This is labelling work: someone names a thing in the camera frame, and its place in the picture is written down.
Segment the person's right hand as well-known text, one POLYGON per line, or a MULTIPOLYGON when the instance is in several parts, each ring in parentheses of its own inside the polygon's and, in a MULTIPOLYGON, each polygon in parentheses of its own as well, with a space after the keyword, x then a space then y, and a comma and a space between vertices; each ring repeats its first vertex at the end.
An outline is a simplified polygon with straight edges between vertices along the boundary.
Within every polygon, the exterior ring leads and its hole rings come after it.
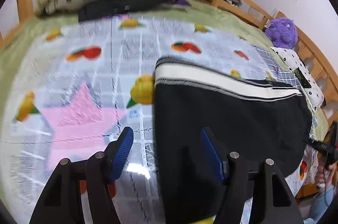
POLYGON ((325 163, 320 160, 317 173, 315 175, 315 182, 316 183, 324 183, 327 187, 330 187, 332 185, 333 175, 336 171, 337 164, 331 164, 328 166, 328 168, 324 168, 325 163))

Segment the blue sleeve forearm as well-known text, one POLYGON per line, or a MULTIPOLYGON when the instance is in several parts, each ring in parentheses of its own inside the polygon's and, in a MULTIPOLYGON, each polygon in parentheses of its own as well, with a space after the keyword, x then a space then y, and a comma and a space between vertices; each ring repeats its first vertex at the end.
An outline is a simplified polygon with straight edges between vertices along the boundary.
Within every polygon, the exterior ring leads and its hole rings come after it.
POLYGON ((317 194, 313 200, 309 210, 309 217, 304 220, 304 223, 317 223, 326 212, 335 196, 335 186, 331 185, 326 192, 317 194))

